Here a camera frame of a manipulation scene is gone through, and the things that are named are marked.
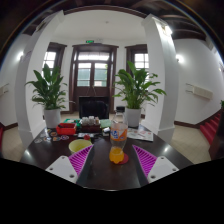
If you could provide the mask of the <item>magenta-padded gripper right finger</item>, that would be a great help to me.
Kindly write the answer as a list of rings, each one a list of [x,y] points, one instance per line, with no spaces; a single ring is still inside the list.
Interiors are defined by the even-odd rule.
[[[133,153],[141,186],[155,182],[178,171],[178,168],[165,156],[156,157],[136,145],[133,145]]]

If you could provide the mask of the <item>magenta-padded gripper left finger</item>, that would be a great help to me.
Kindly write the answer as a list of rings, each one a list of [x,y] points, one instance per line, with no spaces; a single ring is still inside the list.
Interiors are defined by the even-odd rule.
[[[85,184],[94,156],[94,146],[85,147],[71,156],[60,156],[47,171],[75,184]]]

